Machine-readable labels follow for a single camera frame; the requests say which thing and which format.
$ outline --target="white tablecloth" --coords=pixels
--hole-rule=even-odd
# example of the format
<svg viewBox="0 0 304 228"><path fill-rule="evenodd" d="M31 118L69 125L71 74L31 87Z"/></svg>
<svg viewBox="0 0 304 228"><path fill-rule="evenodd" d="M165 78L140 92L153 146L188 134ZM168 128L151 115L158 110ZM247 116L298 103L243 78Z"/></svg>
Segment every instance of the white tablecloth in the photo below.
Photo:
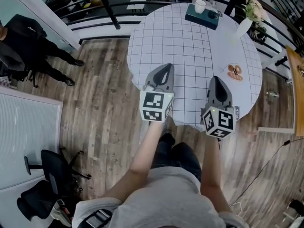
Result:
<svg viewBox="0 0 304 228"><path fill-rule="evenodd" d="M227 84L241 118L258 98L262 66L249 36L234 36L238 24L233 19L224 14L217 29L211 30L186 21L187 8L187 3L177 3L149 14L131 34L127 62L133 83L139 89L149 72L162 64L173 63L174 122L202 131L200 109L207 102L211 78L218 76Z"/></svg>

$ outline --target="white flowers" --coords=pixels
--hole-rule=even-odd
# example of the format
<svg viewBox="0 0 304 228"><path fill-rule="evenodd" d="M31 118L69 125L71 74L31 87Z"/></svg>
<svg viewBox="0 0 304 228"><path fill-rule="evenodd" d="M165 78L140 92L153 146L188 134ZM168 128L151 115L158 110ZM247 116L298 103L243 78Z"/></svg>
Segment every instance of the white flowers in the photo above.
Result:
<svg viewBox="0 0 304 228"><path fill-rule="evenodd" d="M245 8L243 10L246 17L248 17L251 21L259 23L267 18L266 12L259 1L249 0L249 2L244 6Z"/></svg>

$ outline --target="dark jeans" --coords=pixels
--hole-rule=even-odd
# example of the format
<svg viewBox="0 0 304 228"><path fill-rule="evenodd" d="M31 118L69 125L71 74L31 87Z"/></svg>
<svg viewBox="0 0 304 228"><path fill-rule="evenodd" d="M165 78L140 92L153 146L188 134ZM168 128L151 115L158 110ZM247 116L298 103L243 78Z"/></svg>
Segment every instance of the dark jeans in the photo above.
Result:
<svg viewBox="0 0 304 228"><path fill-rule="evenodd" d="M59 57L62 60L66 61L69 64L75 63L75 58L73 58L65 50L61 50L57 47L56 44L47 40L46 38L39 39L39 58L36 59L36 62L27 67L31 70L47 74L58 81L65 81L67 76L61 73L59 70L54 69L46 60L46 56Z"/></svg>
<svg viewBox="0 0 304 228"><path fill-rule="evenodd" d="M164 166L182 167L200 181L200 163L193 150L184 142L172 148L174 144L175 139L170 133L159 139L151 169Z"/></svg>

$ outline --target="person in black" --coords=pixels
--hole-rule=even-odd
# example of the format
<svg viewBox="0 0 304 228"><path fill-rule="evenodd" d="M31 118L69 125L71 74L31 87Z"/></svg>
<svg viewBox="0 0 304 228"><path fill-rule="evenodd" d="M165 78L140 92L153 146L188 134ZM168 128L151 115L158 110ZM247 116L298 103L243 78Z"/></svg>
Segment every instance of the person in black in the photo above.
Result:
<svg viewBox="0 0 304 228"><path fill-rule="evenodd" d="M46 58L59 57L69 64L80 67L84 62L59 49L46 37L46 32L34 19L15 15L5 26L0 21L0 61L11 70L24 71L28 68L73 86L74 81L54 69Z"/></svg>

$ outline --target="cable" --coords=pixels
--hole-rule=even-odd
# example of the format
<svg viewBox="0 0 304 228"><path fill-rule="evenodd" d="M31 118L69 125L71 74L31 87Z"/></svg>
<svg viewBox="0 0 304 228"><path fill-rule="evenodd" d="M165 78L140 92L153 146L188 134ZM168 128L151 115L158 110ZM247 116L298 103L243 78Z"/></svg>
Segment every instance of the cable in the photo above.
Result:
<svg viewBox="0 0 304 228"><path fill-rule="evenodd" d="M219 139L219 138L217 138L217 140L218 140L218 150L220 151L220 144L219 144L220 139Z"/></svg>
<svg viewBox="0 0 304 228"><path fill-rule="evenodd" d="M249 186L241 193L241 195L239 195L239 197L238 197L238 198L237 198L229 207L231 207L231 206L233 206L233 205L236 204L236 201L237 201L240 197L243 196L243 194L248 190L248 188L251 186L251 184L252 184L252 183L258 178L258 176L261 174L261 172L263 171L263 169L268 165L268 163L274 158L274 156L279 152L279 150L280 150L283 146L286 146L286 145L288 145L288 144L290 144L290 143L292 143L292 142L299 141L299 140L302 140L302 139L304 139L304 138L295 139L295 140L292 140L292 141L287 140L286 142L284 142L284 144L283 144L280 148L278 148L277 151L274 153L274 155L267 161L267 163L265 164L265 166L263 166L263 168L260 170L260 172L258 173L258 175L257 175L257 176L252 180L252 182L249 184Z"/></svg>
<svg viewBox="0 0 304 228"><path fill-rule="evenodd" d="M241 202L237 202L237 203L231 204L231 205L230 205L230 207L231 207L231 206L233 206L233 205L236 205L236 204L238 204L238 203L239 203L239 206L240 206L240 208L241 208L241 211L239 212L239 214L238 214L237 216L239 216L239 217L240 217L240 214L241 214L241 213L242 213L242 211L243 211Z"/></svg>

